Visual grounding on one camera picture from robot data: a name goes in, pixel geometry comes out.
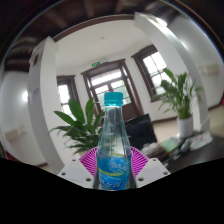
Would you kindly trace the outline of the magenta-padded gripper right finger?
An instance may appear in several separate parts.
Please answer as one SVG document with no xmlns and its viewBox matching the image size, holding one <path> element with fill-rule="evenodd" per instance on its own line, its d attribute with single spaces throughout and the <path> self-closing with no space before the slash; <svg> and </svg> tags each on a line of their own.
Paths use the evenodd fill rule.
<svg viewBox="0 0 224 224">
<path fill-rule="evenodd" d="M 137 188 L 146 186 L 170 174 L 167 168 L 157 158 L 148 158 L 134 147 L 131 150 L 132 172 Z"/>
</svg>

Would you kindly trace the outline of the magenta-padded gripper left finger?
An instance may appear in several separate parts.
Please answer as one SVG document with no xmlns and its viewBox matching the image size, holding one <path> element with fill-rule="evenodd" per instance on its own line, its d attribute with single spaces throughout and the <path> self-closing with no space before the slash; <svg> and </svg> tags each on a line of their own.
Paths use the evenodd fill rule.
<svg viewBox="0 0 224 224">
<path fill-rule="evenodd" d="M 78 186 L 92 189 L 96 175 L 96 150 L 93 148 L 80 158 L 72 159 L 58 174 Z"/>
</svg>

